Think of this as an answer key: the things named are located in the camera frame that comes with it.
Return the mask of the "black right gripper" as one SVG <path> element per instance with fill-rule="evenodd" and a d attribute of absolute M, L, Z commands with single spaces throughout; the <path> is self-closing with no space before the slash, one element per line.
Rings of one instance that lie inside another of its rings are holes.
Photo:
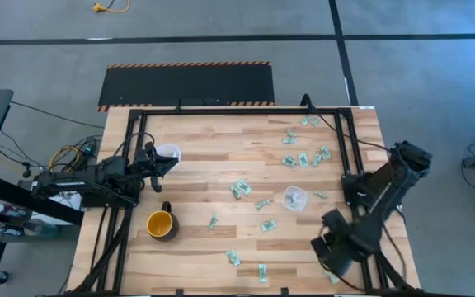
<path fill-rule="evenodd" d="M 324 237 L 311 240 L 318 260 L 338 276 L 347 272 L 347 261 L 361 262 L 376 252 L 376 244 L 363 238 L 350 225 L 329 228 L 329 245 Z"/>

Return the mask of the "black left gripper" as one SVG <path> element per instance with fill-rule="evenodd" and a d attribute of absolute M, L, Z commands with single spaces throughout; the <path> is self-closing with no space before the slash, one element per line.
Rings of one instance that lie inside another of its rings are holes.
<path fill-rule="evenodd" d="M 148 157 L 144 154 L 136 156 L 136 175 L 139 177 L 150 177 L 152 189 L 160 193 L 162 186 L 158 178 L 165 176 L 177 164 L 179 159 L 177 157 L 163 157 L 159 155 L 152 155 Z"/>

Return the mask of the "clear plastic container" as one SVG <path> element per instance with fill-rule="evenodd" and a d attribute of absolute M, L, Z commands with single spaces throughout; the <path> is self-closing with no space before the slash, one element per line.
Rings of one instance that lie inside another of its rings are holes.
<path fill-rule="evenodd" d="M 162 144 L 156 148 L 156 151 L 160 156 L 181 160 L 181 150 L 175 144 Z"/>
<path fill-rule="evenodd" d="M 285 204 L 285 197 L 287 195 L 290 195 L 291 193 L 296 193 L 298 195 L 298 203 L 294 208 L 288 207 Z M 304 191 L 303 189 L 300 189 L 300 188 L 296 187 L 296 186 L 289 186 L 284 192 L 284 206 L 287 210 L 303 211 L 306 207 L 307 201 L 308 201 L 307 192 Z"/>

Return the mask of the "black mug yellow inside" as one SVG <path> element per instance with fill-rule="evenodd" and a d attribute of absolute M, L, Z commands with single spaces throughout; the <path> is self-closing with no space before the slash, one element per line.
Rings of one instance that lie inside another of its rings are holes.
<path fill-rule="evenodd" d="M 179 228 L 178 218 L 172 213 L 172 204 L 169 201 L 164 201 L 161 209 L 148 217 L 147 231 L 157 241 L 167 242 L 174 239 Z"/>

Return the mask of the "black power strip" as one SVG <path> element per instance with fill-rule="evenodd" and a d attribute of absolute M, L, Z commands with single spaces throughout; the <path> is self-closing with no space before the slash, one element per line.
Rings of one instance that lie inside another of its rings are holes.
<path fill-rule="evenodd" d="M 96 144 L 94 142 L 82 144 L 78 147 L 78 153 L 75 159 L 71 162 L 73 170 L 82 170 L 88 164 L 89 161 L 95 157 Z"/>

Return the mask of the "black hazard-striped floor mat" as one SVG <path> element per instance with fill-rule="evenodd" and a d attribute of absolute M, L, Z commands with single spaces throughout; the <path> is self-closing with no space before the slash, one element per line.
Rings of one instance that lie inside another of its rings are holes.
<path fill-rule="evenodd" d="M 274 104 L 272 67 L 268 61 L 110 64 L 97 110 Z"/>

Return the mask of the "plastic bottle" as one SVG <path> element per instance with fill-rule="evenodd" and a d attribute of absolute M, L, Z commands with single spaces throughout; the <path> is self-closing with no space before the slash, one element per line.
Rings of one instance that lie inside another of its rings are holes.
<path fill-rule="evenodd" d="M 25 232 L 20 226 L 0 222 L 0 234 L 20 237 L 23 236 Z"/>
<path fill-rule="evenodd" d="M 27 211 L 10 204 L 0 204 L 0 215 L 12 218 L 23 218 L 27 216 Z"/>

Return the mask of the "black aluminium table frame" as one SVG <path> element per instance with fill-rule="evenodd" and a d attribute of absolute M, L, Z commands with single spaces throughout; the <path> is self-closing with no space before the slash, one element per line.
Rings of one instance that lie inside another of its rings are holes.
<path fill-rule="evenodd" d="M 310 242 L 321 230 L 324 213 L 338 209 L 346 218 L 341 177 L 373 171 L 387 159 L 376 112 L 352 107 L 340 115 L 326 115 L 317 126 L 302 125 L 302 107 L 284 113 L 280 107 L 226 107 L 179 115 L 152 108 L 144 120 L 130 120 L 129 110 L 109 111 L 99 152 L 114 153 L 128 134 L 140 128 L 158 144 L 175 144 L 181 161 L 162 179 L 162 192 L 146 187 L 134 208 L 125 259 L 112 258 L 99 289 L 117 289 L 123 295 L 166 295 L 176 290 L 193 294 L 276 294 L 287 288 L 293 294 L 335 294 L 364 287 L 386 287 L 389 280 L 374 260 L 354 264 L 343 281 L 333 285 L 317 261 Z M 296 134 L 295 144 L 282 144 Z M 331 158 L 313 167 L 313 155 L 328 148 Z M 299 153 L 309 165 L 301 167 Z M 295 167 L 281 161 L 290 156 Z M 251 188 L 236 200 L 231 186 L 243 179 Z M 284 192 L 296 186 L 307 192 L 303 211 L 287 210 Z M 327 199 L 315 196 L 324 191 Z M 255 203 L 269 199 L 257 210 Z M 162 203 L 172 204 L 178 218 L 178 235 L 167 242 L 147 231 L 151 213 Z M 209 229 L 212 214 L 218 216 Z M 277 228 L 261 231 L 274 219 Z M 235 250 L 241 264 L 234 267 L 226 251 Z M 258 265 L 266 265 L 267 282 L 260 283 Z"/>

